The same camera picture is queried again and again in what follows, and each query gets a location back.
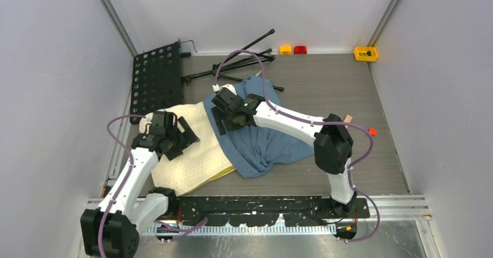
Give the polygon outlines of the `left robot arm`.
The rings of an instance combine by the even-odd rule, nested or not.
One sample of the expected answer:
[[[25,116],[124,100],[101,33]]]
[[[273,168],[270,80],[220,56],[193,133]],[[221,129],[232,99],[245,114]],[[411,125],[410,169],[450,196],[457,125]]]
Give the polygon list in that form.
[[[173,219],[178,212],[174,189],[156,187],[137,199],[144,182],[161,160],[172,161],[200,139],[182,116],[155,111],[144,132],[127,147],[128,161],[109,193],[80,218],[85,253],[92,257],[134,257],[140,238],[156,219]]]

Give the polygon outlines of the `white pillow with yellow band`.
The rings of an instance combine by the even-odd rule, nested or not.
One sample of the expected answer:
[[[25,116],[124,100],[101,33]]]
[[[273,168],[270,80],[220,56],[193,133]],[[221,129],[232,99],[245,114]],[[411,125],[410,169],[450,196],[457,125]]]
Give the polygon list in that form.
[[[202,102],[166,110],[185,118],[200,141],[192,143],[172,161],[161,158],[151,173],[156,187],[173,189],[181,196],[235,171],[216,138]]]

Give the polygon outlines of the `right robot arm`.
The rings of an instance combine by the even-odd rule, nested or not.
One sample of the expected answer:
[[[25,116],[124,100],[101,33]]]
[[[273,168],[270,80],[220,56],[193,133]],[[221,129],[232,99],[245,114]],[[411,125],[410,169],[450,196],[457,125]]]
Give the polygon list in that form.
[[[350,185],[348,168],[353,139],[342,120],[304,115],[273,104],[262,96],[246,98],[228,88],[216,91],[211,109],[219,134],[244,127],[264,127],[295,137],[313,147],[315,163],[329,179],[329,204],[338,217],[348,217],[355,210],[357,193]]]

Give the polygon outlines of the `blue pillowcase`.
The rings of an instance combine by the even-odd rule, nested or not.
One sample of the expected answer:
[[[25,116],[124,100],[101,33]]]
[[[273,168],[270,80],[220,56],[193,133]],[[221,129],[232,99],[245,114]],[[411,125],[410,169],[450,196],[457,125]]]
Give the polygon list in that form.
[[[262,127],[244,127],[219,134],[212,114],[214,93],[203,105],[219,145],[226,158],[244,178],[269,173],[276,164],[290,164],[303,159],[314,161],[314,150],[307,143],[285,133]]]

